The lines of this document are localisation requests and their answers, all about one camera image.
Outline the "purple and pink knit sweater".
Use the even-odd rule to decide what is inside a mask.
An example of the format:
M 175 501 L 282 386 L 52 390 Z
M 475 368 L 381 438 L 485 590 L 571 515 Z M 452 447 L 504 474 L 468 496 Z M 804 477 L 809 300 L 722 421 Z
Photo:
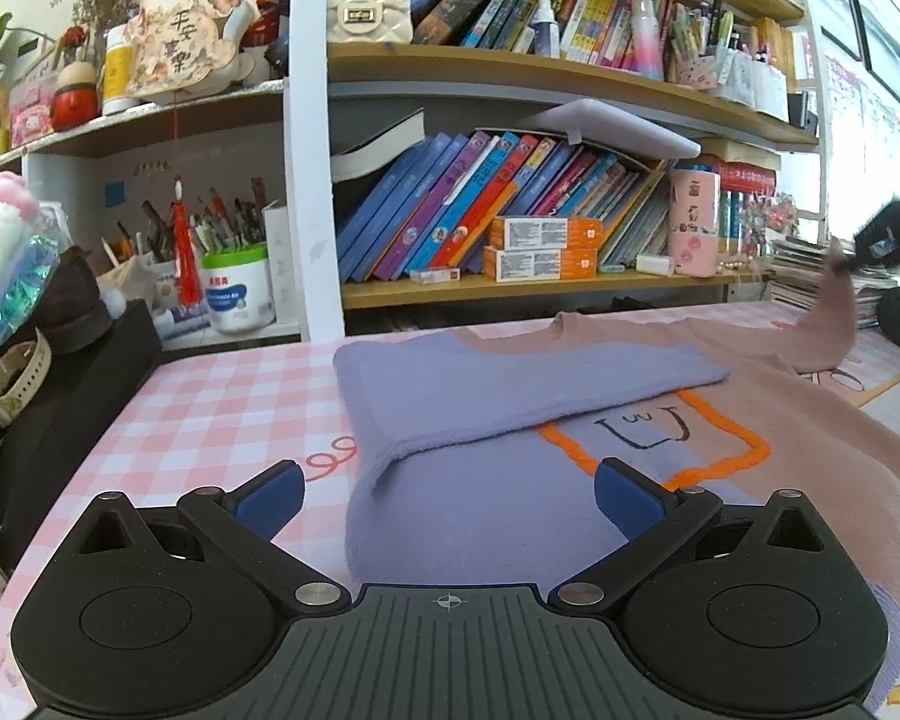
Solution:
M 596 507 L 614 457 L 728 504 L 798 489 L 889 622 L 900 673 L 900 436 L 818 383 L 855 341 L 855 294 L 828 271 L 785 328 L 562 314 L 525 335 L 470 330 L 336 351 L 359 476 L 346 559 L 361 583 L 551 590 L 624 543 Z

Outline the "stack of magazines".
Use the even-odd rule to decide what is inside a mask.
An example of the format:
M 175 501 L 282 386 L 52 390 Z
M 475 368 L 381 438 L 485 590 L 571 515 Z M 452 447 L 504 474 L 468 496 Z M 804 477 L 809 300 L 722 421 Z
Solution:
M 767 297 L 772 302 L 809 310 L 816 304 L 826 270 L 827 245 L 800 239 L 781 239 L 772 246 Z M 898 282 L 882 268 L 865 268 L 852 275 L 857 327 L 871 328 L 878 323 L 877 305 L 881 296 L 896 288 Z

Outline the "pink checkered table mat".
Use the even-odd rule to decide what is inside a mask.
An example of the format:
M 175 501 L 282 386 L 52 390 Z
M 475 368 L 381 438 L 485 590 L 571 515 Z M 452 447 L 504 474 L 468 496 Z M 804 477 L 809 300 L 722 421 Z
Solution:
M 785 328 L 805 314 L 784 316 L 769 302 L 752 302 L 594 317 Z M 80 465 L 2 592 L 0 718 L 27 717 L 34 706 L 11 652 L 14 624 L 30 629 L 48 647 L 50 665 L 69 678 L 86 678 L 94 668 L 109 679 L 128 678 L 126 699 L 103 700 L 103 708 L 118 715 L 193 709 L 269 663 L 279 639 L 261 631 L 261 619 L 284 624 L 305 608 L 281 608 L 248 578 L 212 561 L 176 503 L 203 486 L 230 493 L 281 460 L 302 468 L 305 497 L 302 510 L 272 539 L 279 550 L 346 589 L 411 585 L 357 582 L 347 567 L 346 515 L 359 450 L 334 356 L 357 341 L 400 343 L 420 336 L 297 343 L 160 367 Z M 847 358 L 820 374 L 818 383 L 900 436 L 900 368 L 868 388 L 873 401 L 888 406 L 886 418 L 875 418 L 870 406 L 850 396 L 865 380 L 872 344 L 870 333 L 855 328 Z M 724 578 L 749 553 L 842 553 L 854 562 L 798 489 L 779 489 L 759 504 L 722 502 L 766 512 L 772 523 L 743 538 L 712 532 L 702 539 L 697 567 L 712 578 Z M 798 695 L 798 684 L 831 671 L 832 657 L 859 635 L 857 613 L 841 611 L 839 632 L 828 634 L 832 616 L 821 608 L 820 582 L 807 583 L 797 600 L 785 600 L 781 574 L 767 569 L 759 582 L 761 601 L 748 606 L 729 583 L 709 600 L 696 598 L 686 590 L 688 577 L 688 567 L 674 561 L 614 603 L 635 660 L 694 702 L 727 704 L 733 715 L 743 715 L 752 707 L 745 681 L 763 679 L 767 659 L 777 656 L 792 665 L 772 694 L 774 706 L 800 715 L 820 710 L 818 700 Z M 473 611 L 470 590 L 493 585 L 526 585 L 539 596 L 557 587 L 411 587 L 429 589 L 430 609 L 460 624 Z M 803 645 L 814 645 L 816 655 L 808 665 L 795 665 Z M 881 670 L 888 650 L 889 622 Z M 841 689 L 839 699 L 878 717 L 900 717 L 900 673 L 883 699 L 873 697 L 878 676 Z

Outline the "pink patterned cup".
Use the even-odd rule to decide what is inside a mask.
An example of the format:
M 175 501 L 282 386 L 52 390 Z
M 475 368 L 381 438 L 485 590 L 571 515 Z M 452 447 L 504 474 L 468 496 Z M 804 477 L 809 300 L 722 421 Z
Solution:
M 670 171 L 668 255 L 674 271 L 691 278 L 717 273 L 720 176 L 702 169 Z

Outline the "small white eraser box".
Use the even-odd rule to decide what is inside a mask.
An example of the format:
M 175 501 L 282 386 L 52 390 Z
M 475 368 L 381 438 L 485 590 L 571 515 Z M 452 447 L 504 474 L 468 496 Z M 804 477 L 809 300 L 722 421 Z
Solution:
M 639 271 L 639 273 L 645 273 L 645 275 L 669 278 L 676 273 L 676 265 L 674 265 L 674 260 L 668 255 L 640 254 L 635 259 L 635 270 Z

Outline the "white can with green lid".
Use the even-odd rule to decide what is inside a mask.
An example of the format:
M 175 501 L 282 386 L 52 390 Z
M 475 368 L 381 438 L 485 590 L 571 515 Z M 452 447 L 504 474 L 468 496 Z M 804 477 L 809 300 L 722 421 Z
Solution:
M 203 255 L 201 286 L 211 327 L 217 332 L 247 333 L 276 320 L 264 242 Z

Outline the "dark brown hat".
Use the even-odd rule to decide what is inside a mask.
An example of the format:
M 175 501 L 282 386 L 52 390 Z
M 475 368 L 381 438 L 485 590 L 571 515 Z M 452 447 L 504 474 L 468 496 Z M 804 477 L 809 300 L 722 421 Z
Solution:
M 64 250 L 32 320 L 55 355 L 77 353 L 112 328 L 112 316 L 79 247 Z

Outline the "red tassel ornament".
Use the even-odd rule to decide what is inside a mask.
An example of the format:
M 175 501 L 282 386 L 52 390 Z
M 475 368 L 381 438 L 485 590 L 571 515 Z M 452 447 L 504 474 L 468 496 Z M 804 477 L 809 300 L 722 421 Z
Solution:
M 183 203 L 183 179 L 180 171 L 180 117 L 178 106 L 172 104 L 172 171 L 173 202 L 172 229 L 175 239 L 176 270 L 178 270 L 178 299 L 182 305 L 196 305 L 201 301 L 198 266 L 190 238 L 190 222 Z

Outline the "beige wristwatch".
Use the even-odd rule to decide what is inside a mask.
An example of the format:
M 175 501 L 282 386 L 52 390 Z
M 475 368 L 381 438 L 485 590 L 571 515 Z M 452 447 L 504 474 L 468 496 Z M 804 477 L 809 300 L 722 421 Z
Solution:
M 38 394 L 52 367 L 52 348 L 40 330 L 0 359 L 0 429 L 11 426 Z

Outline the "upper orange white box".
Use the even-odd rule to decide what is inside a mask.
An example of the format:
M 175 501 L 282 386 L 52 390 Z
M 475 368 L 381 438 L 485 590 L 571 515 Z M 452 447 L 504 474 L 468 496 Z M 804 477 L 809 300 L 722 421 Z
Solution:
M 497 216 L 487 245 L 499 250 L 598 249 L 603 226 L 589 218 Z

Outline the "pink white plush bouquet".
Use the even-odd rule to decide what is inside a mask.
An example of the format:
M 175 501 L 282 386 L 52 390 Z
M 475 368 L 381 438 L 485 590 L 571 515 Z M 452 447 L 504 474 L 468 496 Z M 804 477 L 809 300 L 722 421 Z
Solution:
M 0 172 L 0 348 L 34 313 L 69 242 L 58 205 L 37 199 L 19 174 Z

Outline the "row of leaning books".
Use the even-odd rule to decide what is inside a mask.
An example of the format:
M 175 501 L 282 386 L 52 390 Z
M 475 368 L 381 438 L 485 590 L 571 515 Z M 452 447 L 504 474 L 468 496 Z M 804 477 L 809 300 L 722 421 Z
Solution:
M 439 132 L 368 176 L 341 182 L 338 278 L 391 283 L 456 268 L 482 273 L 497 216 L 589 218 L 611 238 L 653 186 L 663 163 L 526 128 Z

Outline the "thick black book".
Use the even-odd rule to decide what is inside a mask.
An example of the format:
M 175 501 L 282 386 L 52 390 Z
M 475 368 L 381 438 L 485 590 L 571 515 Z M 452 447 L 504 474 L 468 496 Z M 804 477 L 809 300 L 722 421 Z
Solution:
M 329 160 L 331 180 L 337 184 L 374 174 L 424 140 L 424 110 L 414 110 L 413 114 L 380 130 L 365 142 L 351 146 L 343 153 L 333 154 Z

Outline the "wooden bookshelf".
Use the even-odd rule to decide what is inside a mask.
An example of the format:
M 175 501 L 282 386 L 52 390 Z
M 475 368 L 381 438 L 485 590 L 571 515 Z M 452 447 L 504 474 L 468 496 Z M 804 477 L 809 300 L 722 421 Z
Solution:
M 514 125 L 549 107 L 600 99 L 689 138 L 727 137 L 777 153 L 813 153 L 811 133 L 701 91 L 564 60 L 432 46 L 329 46 L 317 0 L 290 5 L 289 73 L 280 82 L 201 98 L 176 109 L 142 106 L 38 138 L 0 158 L 43 200 L 68 213 L 74 240 L 97 249 L 139 204 L 165 206 L 173 176 L 188 197 L 253 176 L 287 205 L 292 317 L 284 333 L 344 337 L 347 312 L 411 299 L 413 288 L 344 288 L 336 218 L 354 188 L 333 182 L 331 154 L 411 110 L 441 128 Z

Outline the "round paper charm decoration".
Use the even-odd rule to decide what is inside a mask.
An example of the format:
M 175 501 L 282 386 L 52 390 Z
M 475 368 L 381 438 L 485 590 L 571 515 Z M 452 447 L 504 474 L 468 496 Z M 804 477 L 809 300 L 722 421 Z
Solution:
M 126 91 L 154 104 L 226 91 L 242 78 L 240 43 L 256 18 L 255 0 L 141 0 L 125 28 Z

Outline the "cream quilted pearl handbag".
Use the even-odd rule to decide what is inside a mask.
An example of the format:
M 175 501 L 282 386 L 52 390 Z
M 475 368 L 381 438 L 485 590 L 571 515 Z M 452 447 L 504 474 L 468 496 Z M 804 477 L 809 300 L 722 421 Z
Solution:
M 328 44 L 409 44 L 411 0 L 326 0 Z

